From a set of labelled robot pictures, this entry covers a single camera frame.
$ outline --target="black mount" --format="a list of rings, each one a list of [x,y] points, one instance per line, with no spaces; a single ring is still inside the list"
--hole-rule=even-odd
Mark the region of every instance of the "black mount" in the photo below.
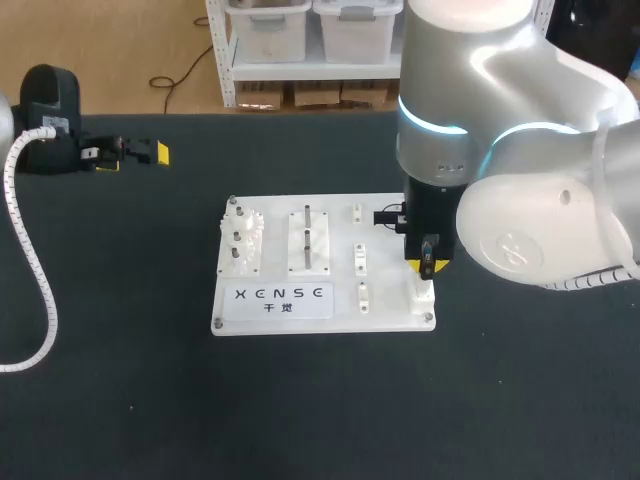
[[[55,142],[31,142],[21,155],[21,172],[57,174],[96,167],[117,170],[119,162],[127,158],[158,162],[155,142],[91,136],[82,131],[80,86],[68,70],[45,64],[31,68],[20,87],[20,105],[11,111],[16,137],[24,130],[42,126],[64,132]]]
[[[405,260],[420,261],[423,280],[433,278],[436,260],[453,259],[456,211],[466,188],[436,187],[408,177],[401,209],[373,214],[374,225],[392,225],[405,235]]]

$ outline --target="wooden floor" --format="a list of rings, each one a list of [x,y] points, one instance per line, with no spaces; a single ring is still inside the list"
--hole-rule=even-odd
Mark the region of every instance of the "wooden floor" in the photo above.
[[[162,113],[166,91],[149,78],[178,80],[209,45],[204,0],[0,0],[0,91],[17,103],[38,63],[73,71],[83,113]],[[176,89],[169,113],[222,112],[213,53]]]

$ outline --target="cardboard box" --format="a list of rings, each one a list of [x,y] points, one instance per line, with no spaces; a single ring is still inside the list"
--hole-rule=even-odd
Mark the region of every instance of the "cardboard box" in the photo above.
[[[340,99],[380,107],[387,100],[389,84],[389,80],[345,80]]]
[[[237,82],[236,105],[247,110],[280,110],[284,96],[282,82]]]
[[[340,103],[340,81],[294,82],[293,96],[296,107],[337,105]]]

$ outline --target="white spiral cable wrap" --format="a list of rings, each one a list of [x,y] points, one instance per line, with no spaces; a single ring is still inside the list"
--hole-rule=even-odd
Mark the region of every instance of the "white spiral cable wrap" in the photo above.
[[[42,293],[42,299],[44,300],[45,307],[47,308],[48,328],[44,343],[31,358],[12,365],[0,364],[0,373],[20,372],[33,367],[42,360],[47,353],[49,353],[49,350],[51,350],[53,342],[56,339],[56,334],[58,333],[58,311],[56,309],[56,302],[53,298],[53,292],[51,291],[47,277],[42,269],[42,265],[40,265],[40,260],[38,260],[38,255],[36,255],[36,252],[33,249],[27,230],[22,222],[20,209],[18,208],[18,199],[16,198],[14,179],[18,157],[24,147],[34,140],[53,139],[55,137],[56,130],[52,127],[41,127],[23,132],[11,146],[9,154],[7,155],[7,160],[4,164],[4,198],[7,202],[9,218],[11,219],[11,223],[13,223],[13,228],[18,237],[18,241],[20,242],[20,246],[22,247],[22,251],[27,257],[31,271],[36,277],[36,281],[40,287],[40,293]]]

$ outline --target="white assembly board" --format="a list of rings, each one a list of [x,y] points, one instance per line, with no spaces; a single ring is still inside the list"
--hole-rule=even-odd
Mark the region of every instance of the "white assembly board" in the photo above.
[[[433,283],[420,283],[421,293],[416,297],[417,274],[404,260],[404,236],[373,225],[373,212],[400,204],[402,194],[238,197],[232,201],[227,204],[217,266],[214,335],[435,328]],[[244,216],[236,218],[238,207]],[[229,231],[240,230],[229,227],[230,220],[246,221],[250,214],[256,222],[243,225],[259,232],[248,226],[247,232]],[[238,245],[241,237],[251,237],[254,243],[233,248],[232,255],[234,236]],[[305,253],[307,244],[310,248]],[[247,262],[242,262],[244,252],[253,255]]]

